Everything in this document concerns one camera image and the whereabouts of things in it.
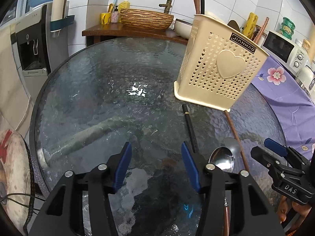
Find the right hand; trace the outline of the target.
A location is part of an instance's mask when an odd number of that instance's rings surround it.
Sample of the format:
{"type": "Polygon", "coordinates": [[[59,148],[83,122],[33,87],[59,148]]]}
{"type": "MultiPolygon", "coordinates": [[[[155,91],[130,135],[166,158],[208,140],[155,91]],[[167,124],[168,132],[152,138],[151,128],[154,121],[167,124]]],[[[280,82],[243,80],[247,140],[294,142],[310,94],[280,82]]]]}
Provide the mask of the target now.
{"type": "Polygon", "coordinates": [[[299,228],[299,226],[305,220],[305,218],[307,217],[307,215],[310,212],[312,207],[309,204],[306,204],[304,206],[299,205],[298,203],[296,203],[294,201],[292,202],[291,206],[292,207],[290,208],[288,201],[287,201],[287,197],[282,195],[280,198],[280,203],[278,206],[277,215],[278,215],[278,219],[280,220],[280,223],[282,223],[286,220],[288,211],[290,211],[291,209],[293,209],[294,211],[299,213],[299,215],[300,215],[299,219],[291,227],[292,230],[296,230],[297,228],[299,228]]]}

